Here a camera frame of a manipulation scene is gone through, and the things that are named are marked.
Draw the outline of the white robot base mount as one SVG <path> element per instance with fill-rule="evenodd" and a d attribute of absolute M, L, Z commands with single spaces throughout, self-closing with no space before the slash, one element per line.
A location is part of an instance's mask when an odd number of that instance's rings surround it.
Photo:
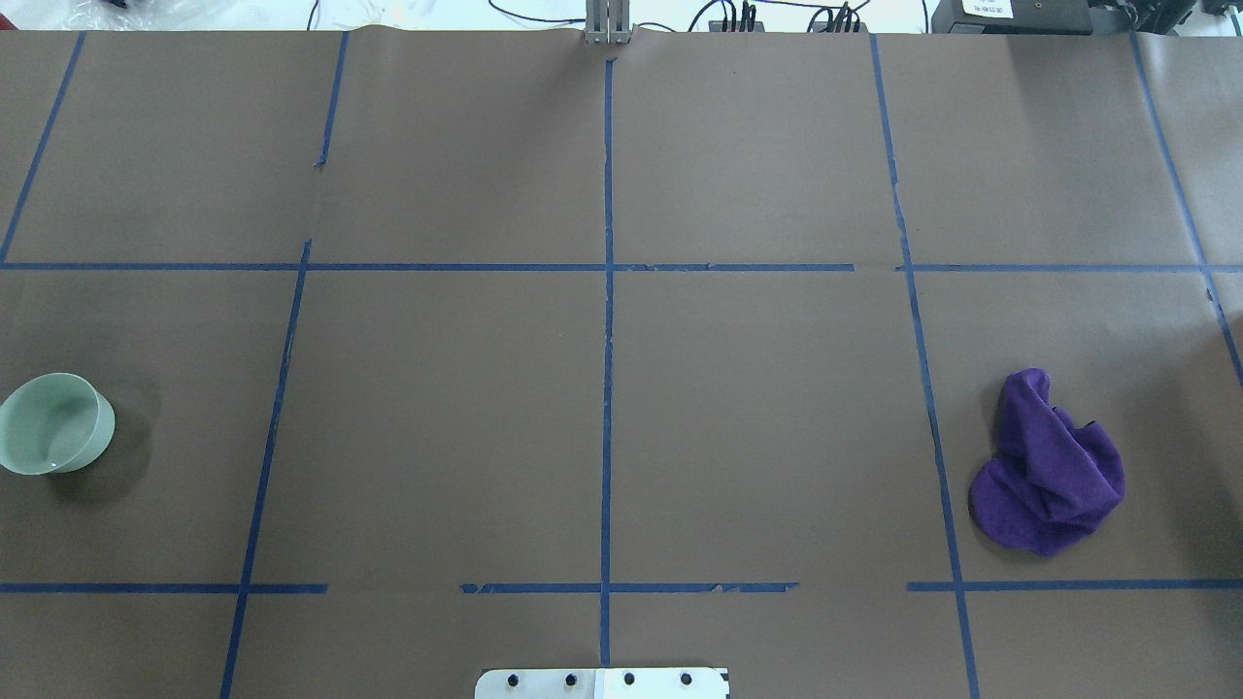
<path fill-rule="evenodd" d="M 728 698 L 728 670 L 711 667 L 493 669 L 475 698 Z"/>

